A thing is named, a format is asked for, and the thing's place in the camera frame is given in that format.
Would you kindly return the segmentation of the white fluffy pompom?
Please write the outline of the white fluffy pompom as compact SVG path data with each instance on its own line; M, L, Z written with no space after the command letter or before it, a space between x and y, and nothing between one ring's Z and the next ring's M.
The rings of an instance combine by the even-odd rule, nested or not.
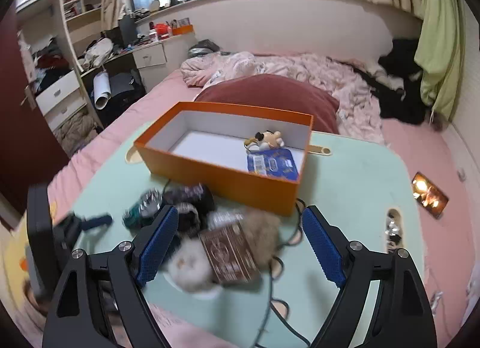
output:
M168 260L166 271L181 291L207 293L216 287L208 256L198 238L182 241Z

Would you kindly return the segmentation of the black lace-trimmed cloth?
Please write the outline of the black lace-trimmed cloth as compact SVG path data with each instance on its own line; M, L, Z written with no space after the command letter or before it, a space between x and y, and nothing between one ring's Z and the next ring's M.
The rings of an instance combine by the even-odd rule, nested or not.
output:
M123 224L128 230L138 230L151 224L164 206L178 213L177 235L193 238L208 226L208 214L216 210L210 189L203 184L177 186L171 189L149 189L126 210Z

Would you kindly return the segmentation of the brown fluffy pompom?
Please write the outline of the brown fluffy pompom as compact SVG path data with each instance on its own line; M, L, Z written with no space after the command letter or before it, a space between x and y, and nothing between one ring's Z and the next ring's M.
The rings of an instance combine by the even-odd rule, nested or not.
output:
M241 227L260 270L269 266L277 252L281 220L266 211L243 209Z

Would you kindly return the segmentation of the brown playing card box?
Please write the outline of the brown playing card box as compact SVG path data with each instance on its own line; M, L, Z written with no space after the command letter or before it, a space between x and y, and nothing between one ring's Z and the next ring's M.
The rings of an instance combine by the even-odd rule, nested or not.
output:
M199 233L215 281L238 285L255 280L260 270L239 223Z

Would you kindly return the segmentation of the blue card packet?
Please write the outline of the blue card packet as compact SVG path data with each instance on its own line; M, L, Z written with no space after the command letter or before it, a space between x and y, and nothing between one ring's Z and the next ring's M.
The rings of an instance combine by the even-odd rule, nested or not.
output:
M289 181L297 181L299 178L292 153L283 148L247 154L247 169L264 177Z

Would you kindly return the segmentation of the small cartoon figurine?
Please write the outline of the small cartoon figurine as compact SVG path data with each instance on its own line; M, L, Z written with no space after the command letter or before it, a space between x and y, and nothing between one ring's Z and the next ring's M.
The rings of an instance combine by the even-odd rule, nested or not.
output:
M244 141L244 147L249 152L265 151L280 149L285 146L281 133L271 132L257 132L255 136Z

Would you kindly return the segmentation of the foil wrappers in slot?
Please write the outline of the foil wrappers in slot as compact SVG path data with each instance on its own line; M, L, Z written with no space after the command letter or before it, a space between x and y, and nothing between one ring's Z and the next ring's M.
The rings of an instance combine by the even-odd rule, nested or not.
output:
M393 253L403 246L402 217L397 209L391 208L387 212L385 221L386 249Z

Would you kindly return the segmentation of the phone on bed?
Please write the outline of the phone on bed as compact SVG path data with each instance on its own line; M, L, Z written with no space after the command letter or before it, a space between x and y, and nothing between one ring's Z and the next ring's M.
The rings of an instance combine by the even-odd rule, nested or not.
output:
M414 199L435 219L440 219L449 202L448 196L428 177L418 171L412 179Z

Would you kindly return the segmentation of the white rolled paper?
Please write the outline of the white rolled paper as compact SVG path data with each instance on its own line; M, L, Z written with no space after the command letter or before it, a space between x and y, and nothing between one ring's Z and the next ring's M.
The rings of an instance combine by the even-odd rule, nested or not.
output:
M106 71L98 73L94 77L93 84L94 106L97 110L103 110L112 97L108 73Z

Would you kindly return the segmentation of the white drawer desk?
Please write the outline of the white drawer desk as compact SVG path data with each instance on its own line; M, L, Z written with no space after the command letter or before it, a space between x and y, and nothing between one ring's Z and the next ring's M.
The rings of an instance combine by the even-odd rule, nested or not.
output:
M109 76L135 70L145 91L149 93L187 60L189 48L196 43L193 32L170 37L114 56L103 67Z

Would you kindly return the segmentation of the white shelf cabinet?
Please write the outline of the white shelf cabinet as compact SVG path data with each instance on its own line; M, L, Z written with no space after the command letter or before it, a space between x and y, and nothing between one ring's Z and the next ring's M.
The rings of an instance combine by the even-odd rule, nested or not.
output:
M80 79L63 0L16 0L16 21L30 104L71 157L97 137L100 123Z

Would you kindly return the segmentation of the orange cardboard box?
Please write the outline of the orange cardboard box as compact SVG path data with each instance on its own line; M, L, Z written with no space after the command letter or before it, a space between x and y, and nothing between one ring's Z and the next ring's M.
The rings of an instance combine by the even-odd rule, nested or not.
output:
M183 185L202 183L216 196L290 216L300 179L249 171L245 140L280 132L302 171L312 134L311 115L266 107L180 101L134 141L151 173Z

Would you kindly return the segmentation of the black clothes pile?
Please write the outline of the black clothes pile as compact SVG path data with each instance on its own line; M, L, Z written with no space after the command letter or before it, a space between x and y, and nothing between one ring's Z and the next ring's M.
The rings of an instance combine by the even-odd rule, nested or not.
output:
M423 69L415 62L416 39L394 39L389 54L353 70L368 84L383 119L419 125L427 105L421 98Z

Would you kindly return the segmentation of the dark red pillow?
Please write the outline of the dark red pillow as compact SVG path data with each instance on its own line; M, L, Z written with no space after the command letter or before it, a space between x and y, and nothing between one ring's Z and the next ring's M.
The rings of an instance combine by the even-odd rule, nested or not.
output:
M203 90L196 101L289 110L313 116L312 129L339 134L339 101L308 82L261 74L227 80Z

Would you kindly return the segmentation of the green hanging garment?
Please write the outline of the green hanging garment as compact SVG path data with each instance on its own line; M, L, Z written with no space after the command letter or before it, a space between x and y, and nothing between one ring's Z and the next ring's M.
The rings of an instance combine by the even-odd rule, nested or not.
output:
M423 70L421 99L435 115L452 119L461 84L465 34L460 0L421 0L423 23L415 62Z

